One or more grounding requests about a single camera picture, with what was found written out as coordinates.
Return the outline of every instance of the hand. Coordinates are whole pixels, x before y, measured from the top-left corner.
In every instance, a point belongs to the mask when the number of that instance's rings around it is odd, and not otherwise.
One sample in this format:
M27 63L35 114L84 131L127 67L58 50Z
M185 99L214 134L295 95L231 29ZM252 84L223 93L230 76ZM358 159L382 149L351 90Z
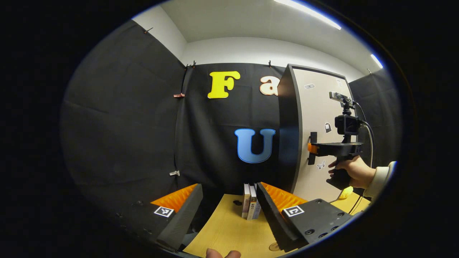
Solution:
M335 165L336 161L328 165L328 167L331 168ZM376 169L367 166L360 156L355 156L352 160L341 161L335 167L335 169L342 168L345 169L351 177L349 185L357 188L367 189L376 173ZM333 177L333 170L328 171L328 173L331 174L330 177Z
M206 258L223 258L223 256L217 250L207 248ZM230 251L225 258L241 258L241 253L239 251Z

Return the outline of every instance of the ceiling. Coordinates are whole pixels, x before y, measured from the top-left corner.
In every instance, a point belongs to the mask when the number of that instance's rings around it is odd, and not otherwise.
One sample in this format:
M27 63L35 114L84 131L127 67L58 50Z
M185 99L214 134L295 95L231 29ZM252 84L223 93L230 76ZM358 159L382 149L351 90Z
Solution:
M371 52L346 28L338 30L273 0L170 0L161 7L188 42L221 37L278 39L327 53L363 74L368 74L367 68L379 69Z

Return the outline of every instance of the white wall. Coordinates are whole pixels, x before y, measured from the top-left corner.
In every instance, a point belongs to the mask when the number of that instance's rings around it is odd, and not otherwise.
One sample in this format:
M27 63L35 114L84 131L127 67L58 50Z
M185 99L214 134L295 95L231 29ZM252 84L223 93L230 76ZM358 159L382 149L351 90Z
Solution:
M187 42L175 23L160 6L154 6L133 17L132 20L145 30L153 27L148 33L158 39L175 57L180 59Z
M363 77L349 64L313 48L287 41L230 37L206 39L187 43L179 58L184 64L259 63L286 67L288 63L323 69L344 75L348 82Z

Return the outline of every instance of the fluorescent light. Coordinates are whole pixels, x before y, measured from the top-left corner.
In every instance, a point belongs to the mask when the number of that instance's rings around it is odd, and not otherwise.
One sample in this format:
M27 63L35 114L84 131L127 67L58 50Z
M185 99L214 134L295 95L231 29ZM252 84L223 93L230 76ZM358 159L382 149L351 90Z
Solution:
M379 68L382 68L381 62L379 62L378 58L375 57L375 55L371 54L371 58L375 61L375 63L378 64Z
M334 23L332 20L330 20L329 18L321 15L320 13L312 10L312 9L309 9L307 8L306 6L304 5L301 5L297 2L294 2L292 0L274 0L275 2L278 2L278 3L281 3L281 4L284 4L286 6L290 6L290 7L293 7L295 9L298 9L300 11L303 11L313 17L316 17L317 19L325 22L326 24L330 25L330 26L333 26L339 30L341 30L341 26L339 26L338 24Z

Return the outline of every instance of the wooden table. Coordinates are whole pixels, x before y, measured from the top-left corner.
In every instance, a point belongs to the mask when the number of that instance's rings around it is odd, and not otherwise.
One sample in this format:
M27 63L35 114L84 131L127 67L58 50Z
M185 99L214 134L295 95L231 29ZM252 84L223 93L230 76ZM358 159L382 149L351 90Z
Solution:
M334 206L349 212L358 195L352 193L347 199L332 202ZM194 240L183 250L199 257L206 256L207 248L219 251L225 257L231 250L241 252L242 257L274 258L286 254L284 251L271 251L270 246L276 245L268 222L260 211L258 219L246 220L241 217L242 205L233 201L243 201L243 196L223 195L220 203L210 219ZM353 214L368 206L369 201L362 198L360 205Z

